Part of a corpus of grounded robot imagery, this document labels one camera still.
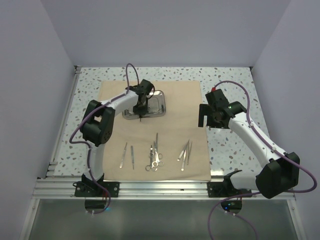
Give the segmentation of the fine steel tweezers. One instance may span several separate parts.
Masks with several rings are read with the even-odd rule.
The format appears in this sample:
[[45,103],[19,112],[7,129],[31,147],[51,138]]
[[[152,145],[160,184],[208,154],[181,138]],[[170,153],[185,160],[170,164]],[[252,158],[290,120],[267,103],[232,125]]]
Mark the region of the fine steel tweezers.
[[189,165],[189,163],[190,163],[192,146],[193,146],[193,142],[191,141],[191,142],[188,144],[188,148],[187,148],[187,165]]

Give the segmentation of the stainless steel instrument tray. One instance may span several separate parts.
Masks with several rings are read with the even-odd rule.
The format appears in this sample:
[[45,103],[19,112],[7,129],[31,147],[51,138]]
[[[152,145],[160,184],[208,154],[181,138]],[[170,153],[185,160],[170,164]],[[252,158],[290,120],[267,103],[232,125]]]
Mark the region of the stainless steel instrument tray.
[[163,117],[166,114],[165,94],[161,90],[155,90],[148,96],[147,108],[144,115],[134,113],[133,107],[127,108],[122,112],[122,117],[126,120],[139,118],[156,118]]

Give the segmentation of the beige surgical drape cloth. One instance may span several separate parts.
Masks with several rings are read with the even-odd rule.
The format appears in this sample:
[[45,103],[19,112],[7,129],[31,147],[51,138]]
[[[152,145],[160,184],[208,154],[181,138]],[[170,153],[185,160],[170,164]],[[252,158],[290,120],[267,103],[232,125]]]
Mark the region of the beige surgical drape cloth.
[[[118,114],[113,131],[103,152],[103,172],[107,181],[173,181],[211,179],[210,157],[205,128],[198,127],[199,105],[202,103],[197,81],[156,81],[154,86],[165,96],[166,113],[161,117],[124,119]],[[158,153],[164,165],[157,171],[146,171],[149,152],[158,133]],[[189,165],[181,171],[177,161],[190,140],[192,150]],[[125,160],[120,169],[122,153],[127,142]],[[131,159],[134,147],[134,170]]]

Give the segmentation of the steel hemostat forceps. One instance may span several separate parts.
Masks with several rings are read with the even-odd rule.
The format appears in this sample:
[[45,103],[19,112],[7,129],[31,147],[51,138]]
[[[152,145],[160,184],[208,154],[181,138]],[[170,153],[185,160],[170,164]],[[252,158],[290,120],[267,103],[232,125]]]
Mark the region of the steel hemostat forceps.
[[150,154],[149,157],[151,159],[153,159],[154,155],[155,155],[155,150],[159,150],[159,134],[156,133],[156,137],[155,137],[155,142],[153,143],[153,145],[150,147]]

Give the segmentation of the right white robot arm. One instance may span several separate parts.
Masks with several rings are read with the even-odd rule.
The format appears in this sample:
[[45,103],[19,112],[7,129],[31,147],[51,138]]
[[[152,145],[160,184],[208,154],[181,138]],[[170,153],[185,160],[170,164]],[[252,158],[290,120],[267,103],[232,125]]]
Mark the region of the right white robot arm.
[[300,158],[296,153],[287,153],[270,140],[249,110],[238,101],[229,102],[221,89],[213,88],[205,97],[207,103],[199,106],[198,126],[232,130],[260,164],[259,171],[238,169],[225,175],[220,187],[226,196],[259,191],[271,199],[298,184]]

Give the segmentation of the steel scalpel handle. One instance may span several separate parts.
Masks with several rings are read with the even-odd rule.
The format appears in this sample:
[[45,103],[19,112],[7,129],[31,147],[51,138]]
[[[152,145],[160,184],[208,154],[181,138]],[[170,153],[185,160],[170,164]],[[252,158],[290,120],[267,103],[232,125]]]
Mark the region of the steel scalpel handle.
[[126,157],[126,151],[127,151],[127,145],[128,145],[128,142],[125,143],[125,146],[124,146],[124,149],[123,149],[123,152],[122,152],[121,161],[120,161],[120,165],[119,165],[120,169],[122,169],[123,165],[124,165],[124,161],[125,161],[125,157]]
[[135,154],[134,154],[134,146],[130,146],[130,154],[131,154],[131,163],[132,163],[132,169],[135,169]]

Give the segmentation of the small steel scissors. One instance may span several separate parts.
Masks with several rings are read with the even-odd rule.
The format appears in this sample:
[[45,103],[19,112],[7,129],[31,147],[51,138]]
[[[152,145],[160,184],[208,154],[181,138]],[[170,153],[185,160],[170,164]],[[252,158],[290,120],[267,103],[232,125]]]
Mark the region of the small steel scissors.
[[147,172],[150,172],[150,171],[155,172],[155,171],[157,171],[158,168],[153,166],[154,149],[153,149],[152,145],[150,146],[150,151],[149,151],[148,158],[149,158],[149,164],[145,166],[145,170]]

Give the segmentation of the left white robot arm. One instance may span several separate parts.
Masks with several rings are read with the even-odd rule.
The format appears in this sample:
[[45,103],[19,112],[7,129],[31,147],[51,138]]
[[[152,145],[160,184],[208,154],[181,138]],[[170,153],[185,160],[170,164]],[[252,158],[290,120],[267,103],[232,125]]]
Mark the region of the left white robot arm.
[[82,181],[88,179],[86,190],[92,196],[99,196],[106,191],[102,183],[103,151],[105,144],[111,138],[115,117],[123,111],[132,108],[133,113],[140,119],[148,112],[150,94],[155,91],[154,85],[143,79],[134,86],[108,100],[89,102],[79,130],[84,143],[88,145],[87,172],[82,175]]

